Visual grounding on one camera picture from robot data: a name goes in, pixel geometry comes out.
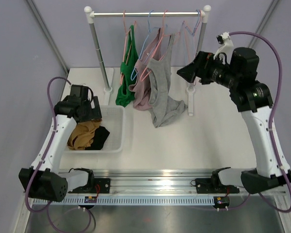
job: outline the gray cloth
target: gray cloth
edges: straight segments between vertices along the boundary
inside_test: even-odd
[[[183,100],[177,101],[168,96],[170,89],[170,63],[175,35],[170,36],[169,45],[165,56],[157,61],[153,58],[147,64],[151,83],[151,95],[149,104],[152,106],[149,111],[152,115],[152,122],[155,128],[165,126],[176,121],[187,109]]]

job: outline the black cloth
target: black cloth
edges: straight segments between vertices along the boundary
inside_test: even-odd
[[[99,128],[95,130],[93,143],[90,147],[86,147],[85,150],[101,150],[109,134],[110,132],[105,127],[99,126]]]

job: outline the table top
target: table top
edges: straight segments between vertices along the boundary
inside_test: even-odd
[[[187,83],[172,67],[169,95],[187,103]],[[68,79],[86,84],[102,102],[104,84],[99,68],[72,68]],[[113,94],[109,105],[115,105],[120,71],[114,68]],[[63,96],[69,93],[66,85]],[[138,111],[130,103],[126,108],[126,136],[119,153],[64,153],[60,169],[217,169],[221,167],[252,168],[255,153],[241,114],[230,100],[228,89],[212,83],[196,84],[194,116],[185,111],[171,125],[154,128],[149,111]]]

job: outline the green cloth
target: green cloth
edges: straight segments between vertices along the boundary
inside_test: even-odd
[[[135,93],[131,92],[128,89],[128,87],[129,85],[135,84],[137,81],[137,79],[134,79],[134,81],[130,79],[131,73],[134,70],[134,66],[137,60],[138,60],[138,54],[137,54],[136,45],[135,45],[134,26],[131,25],[124,62],[122,62],[121,68],[120,68],[121,73],[124,74],[124,78],[123,78],[123,83],[117,92],[117,97],[115,100],[116,105],[122,105],[123,107],[126,107],[131,101],[135,100]]]

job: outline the laundry basket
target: laundry basket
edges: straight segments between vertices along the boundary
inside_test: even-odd
[[[110,135],[107,138],[102,150],[70,150],[68,146],[66,153],[91,154],[91,153],[116,153],[123,149],[125,136],[125,108],[123,106],[101,105],[102,122]]]

